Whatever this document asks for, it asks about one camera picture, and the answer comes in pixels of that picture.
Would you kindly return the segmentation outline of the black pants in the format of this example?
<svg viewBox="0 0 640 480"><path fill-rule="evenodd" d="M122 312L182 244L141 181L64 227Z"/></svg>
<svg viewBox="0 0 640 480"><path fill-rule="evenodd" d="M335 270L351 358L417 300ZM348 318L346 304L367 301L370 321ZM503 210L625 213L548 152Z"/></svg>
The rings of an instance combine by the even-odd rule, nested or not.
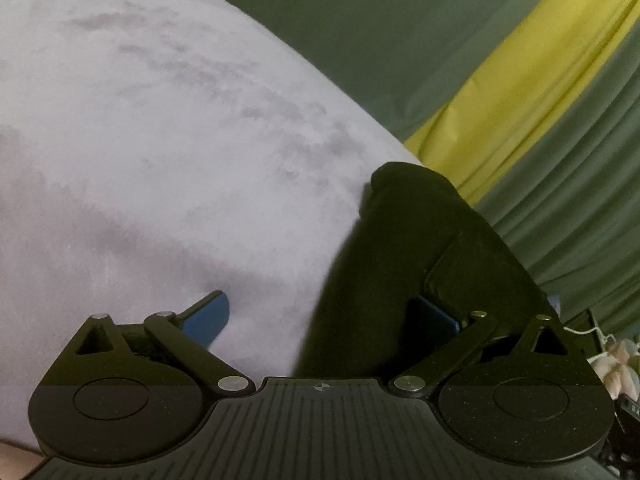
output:
<svg viewBox="0 0 640 480"><path fill-rule="evenodd" d="M537 314L546 294L489 223L441 174L388 162L372 174L360 218L312 316L294 376L389 380L407 302L431 298L461 318L485 311L498 339Z"/></svg>

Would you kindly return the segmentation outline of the white plush toy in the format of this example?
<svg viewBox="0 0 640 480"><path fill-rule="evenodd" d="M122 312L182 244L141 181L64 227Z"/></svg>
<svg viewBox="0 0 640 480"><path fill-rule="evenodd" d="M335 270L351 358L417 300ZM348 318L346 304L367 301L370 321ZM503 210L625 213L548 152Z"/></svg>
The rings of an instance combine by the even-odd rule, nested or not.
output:
<svg viewBox="0 0 640 480"><path fill-rule="evenodd" d="M590 362L612 400L628 396L639 400L639 345L629 339L617 341Z"/></svg>

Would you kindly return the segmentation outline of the lavender bed sheet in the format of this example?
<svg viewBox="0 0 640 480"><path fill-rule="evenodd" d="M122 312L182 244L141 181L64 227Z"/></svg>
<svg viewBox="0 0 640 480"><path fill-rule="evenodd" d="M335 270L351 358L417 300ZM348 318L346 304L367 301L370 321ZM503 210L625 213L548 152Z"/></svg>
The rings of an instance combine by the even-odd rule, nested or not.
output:
<svg viewBox="0 0 640 480"><path fill-rule="evenodd" d="M224 0L1 0L1 435L95 313L220 289L216 356L286 376L371 174L409 152Z"/></svg>

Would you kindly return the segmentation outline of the yellow curtain panel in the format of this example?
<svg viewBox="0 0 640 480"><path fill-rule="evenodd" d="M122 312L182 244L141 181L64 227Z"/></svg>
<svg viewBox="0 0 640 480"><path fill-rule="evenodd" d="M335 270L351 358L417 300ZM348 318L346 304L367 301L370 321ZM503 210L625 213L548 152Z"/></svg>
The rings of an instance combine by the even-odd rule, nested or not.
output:
<svg viewBox="0 0 640 480"><path fill-rule="evenodd" d="M477 204L585 92L639 19L639 0L540 0L405 141Z"/></svg>

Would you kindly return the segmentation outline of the grey green curtain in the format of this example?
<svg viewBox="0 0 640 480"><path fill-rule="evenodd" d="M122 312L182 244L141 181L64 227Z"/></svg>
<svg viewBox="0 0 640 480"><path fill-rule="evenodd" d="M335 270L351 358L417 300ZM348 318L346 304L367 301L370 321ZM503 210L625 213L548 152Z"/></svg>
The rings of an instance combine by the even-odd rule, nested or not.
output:
<svg viewBox="0 0 640 480"><path fill-rule="evenodd" d="M448 102L540 0L224 0L398 141Z"/></svg>

